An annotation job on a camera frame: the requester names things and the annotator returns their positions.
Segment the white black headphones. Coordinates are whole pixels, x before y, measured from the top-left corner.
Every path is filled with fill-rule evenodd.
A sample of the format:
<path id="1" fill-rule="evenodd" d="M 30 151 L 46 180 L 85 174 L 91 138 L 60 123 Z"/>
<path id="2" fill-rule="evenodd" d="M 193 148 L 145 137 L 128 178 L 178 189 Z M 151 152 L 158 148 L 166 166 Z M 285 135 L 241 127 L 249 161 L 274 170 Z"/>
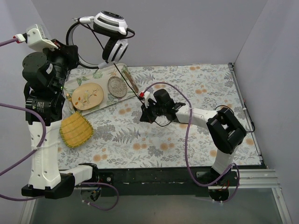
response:
<path id="1" fill-rule="evenodd" d="M 118 63 L 128 49 L 128 39 L 135 36 L 134 30 L 128 28 L 125 19 L 109 11 L 101 11 L 95 16 L 74 18 L 74 24 L 66 33 L 66 44 L 73 45 L 73 33 L 78 26 L 83 26 L 93 34 L 101 34 L 109 37 L 103 48 L 103 63 L 92 64 L 79 56 L 79 65 L 87 69 L 102 69 L 110 63 Z"/>

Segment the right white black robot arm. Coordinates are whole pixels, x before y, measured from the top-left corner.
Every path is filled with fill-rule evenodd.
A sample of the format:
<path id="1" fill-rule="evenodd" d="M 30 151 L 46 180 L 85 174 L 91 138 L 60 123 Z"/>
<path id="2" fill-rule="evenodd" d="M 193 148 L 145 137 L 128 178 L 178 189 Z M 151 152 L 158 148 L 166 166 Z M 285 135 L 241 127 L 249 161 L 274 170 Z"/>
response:
<path id="1" fill-rule="evenodd" d="M 165 116 L 174 123 L 196 125 L 209 131 L 217 155 L 211 168 L 211 179 L 208 183 L 198 182 L 194 176 L 192 180 L 200 187 L 213 184 L 222 185 L 228 180 L 228 172 L 233 167 L 233 157 L 236 149 L 242 144 L 247 135 L 246 130 L 235 115 L 228 109 L 203 110 L 192 108 L 191 103 L 174 102 L 165 89 L 154 92 L 154 98 L 148 91 L 140 92 L 142 101 L 141 122 L 153 123 L 158 116 Z"/>

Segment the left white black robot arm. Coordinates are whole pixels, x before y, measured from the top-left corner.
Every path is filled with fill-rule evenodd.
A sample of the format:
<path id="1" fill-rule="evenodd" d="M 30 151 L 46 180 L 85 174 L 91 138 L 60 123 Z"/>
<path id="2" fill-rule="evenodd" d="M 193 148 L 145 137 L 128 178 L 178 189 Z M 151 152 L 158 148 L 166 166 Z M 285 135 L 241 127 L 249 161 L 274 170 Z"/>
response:
<path id="1" fill-rule="evenodd" d="M 93 187 L 99 183 L 96 165 L 81 163 L 65 171 L 58 168 L 58 137 L 65 102 L 63 88 L 72 69 L 78 66 L 78 47 L 51 40 L 54 49 L 43 47 L 27 55 L 23 61 L 25 120 L 31 137 L 31 174 L 21 189 L 28 197 L 43 196 L 60 199 L 73 193 L 75 186 L 85 182 Z"/>

